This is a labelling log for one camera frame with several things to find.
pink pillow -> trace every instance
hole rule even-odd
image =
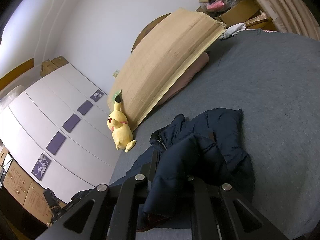
[[[156,106],[162,105],[165,101],[172,98],[175,94],[180,92],[196,73],[198,73],[208,63],[209,56],[205,52],[201,53],[200,56],[187,68],[187,70],[177,79],[177,81],[169,88],[164,96],[159,100]]]

silver screw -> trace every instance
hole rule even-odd
[[[193,180],[195,177],[192,176],[192,175],[188,175],[187,178],[188,178],[189,181],[191,181],[191,180]]]
[[[144,180],[144,175],[143,174],[137,174],[136,176],[134,176],[135,180]]]
[[[221,187],[225,191],[229,191],[232,189],[232,186],[229,183],[223,183]]]
[[[107,188],[108,188],[108,187],[107,187],[106,184],[100,184],[100,185],[97,186],[97,190],[98,190],[99,192],[105,191]]]

pikachu plush toy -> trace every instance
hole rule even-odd
[[[121,97],[117,95],[115,98],[115,109],[109,115],[107,124],[109,130],[112,132],[113,140],[116,144],[116,149],[124,149],[127,153],[136,144],[136,140],[133,140],[131,129],[128,125],[128,120],[124,113],[120,111]]]

triangular cutout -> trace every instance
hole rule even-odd
[[[262,222],[240,200],[234,200],[244,232],[250,233],[262,227]]]
[[[94,201],[90,200],[84,204],[76,213],[74,213],[63,226],[70,229],[78,234],[82,233],[84,225],[90,215],[91,209],[94,205]]]

bed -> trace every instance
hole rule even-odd
[[[191,119],[209,109],[242,108],[242,143],[256,176],[253,206],[290,239],[312,231],[320,219],[320,43],[258,29],[216,40],[206,52],[207,66],[134,131],[137,144],[122,151],[110,183],[177,114]],[[191,239],[191,229],[154,228],[137,239]]]

